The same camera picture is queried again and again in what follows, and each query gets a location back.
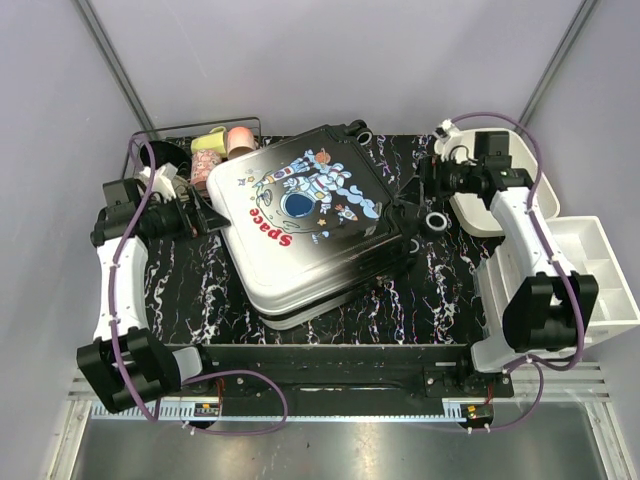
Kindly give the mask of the space astronaut kids suitcase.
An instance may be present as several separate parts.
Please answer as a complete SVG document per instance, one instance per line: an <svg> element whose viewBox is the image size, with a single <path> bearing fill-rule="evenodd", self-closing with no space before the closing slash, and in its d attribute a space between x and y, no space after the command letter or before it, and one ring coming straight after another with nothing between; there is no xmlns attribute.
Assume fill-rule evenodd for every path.
<svg viewBox="0 0 640 480"><path fill-rule="evenodd" d="M228 160L207 191L251 307L288 330L405 270L419 233L446 217L397 193L370 163L362 120L323 125Z"/></svg>

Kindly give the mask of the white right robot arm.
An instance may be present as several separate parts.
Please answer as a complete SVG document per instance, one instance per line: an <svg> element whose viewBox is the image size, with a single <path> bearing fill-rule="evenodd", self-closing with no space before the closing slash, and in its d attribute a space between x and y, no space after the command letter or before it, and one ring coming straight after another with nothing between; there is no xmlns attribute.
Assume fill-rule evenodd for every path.
<svg viewBox="0 0 640 480"><path fill-rule="evenodd" d="M553 238L538 203L540 174L514 166L516 137L506 129L461 130L446 120L428 136L426 155L403 189L421 201L473 195L504 235L474 273L483 338L471 346L471 362L453 374L457 390L470 397L488 387L489 373L535 362L573 368L599 293L595 277L580 273Z"/></svg>

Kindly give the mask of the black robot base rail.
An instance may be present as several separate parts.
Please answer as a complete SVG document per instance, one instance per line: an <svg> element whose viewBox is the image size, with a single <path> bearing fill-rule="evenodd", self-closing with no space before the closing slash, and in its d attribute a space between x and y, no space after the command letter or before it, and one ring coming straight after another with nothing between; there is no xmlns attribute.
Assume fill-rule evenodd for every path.
<svg viewBox="0 0 640 480"><path fill-rule="evenodd" d="M284 393L377 391L423 398L510 398L511 378L478 373L465 345L211 345L203 348L206 373L183 394L207 395L220 388L225 399L248 397L269 385L248 370L270 378Z"/></svg>

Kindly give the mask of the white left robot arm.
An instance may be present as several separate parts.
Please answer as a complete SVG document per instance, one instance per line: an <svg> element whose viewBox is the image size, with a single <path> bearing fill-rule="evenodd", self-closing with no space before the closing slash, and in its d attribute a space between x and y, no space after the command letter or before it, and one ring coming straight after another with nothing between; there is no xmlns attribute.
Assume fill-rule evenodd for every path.
<svg viewBox="0 0 640 480"><path fill-rule="evenodd" d="M195 239L230 226L194 188L186 199L154 192L134 178L103 186L106 205L90 239L101 267L101 306L92 341L76 353L79 370L106 410L120 413L177 393L215 386L216 372L197 345L173 350L146 315L148 246L158 239Z"/></svg>

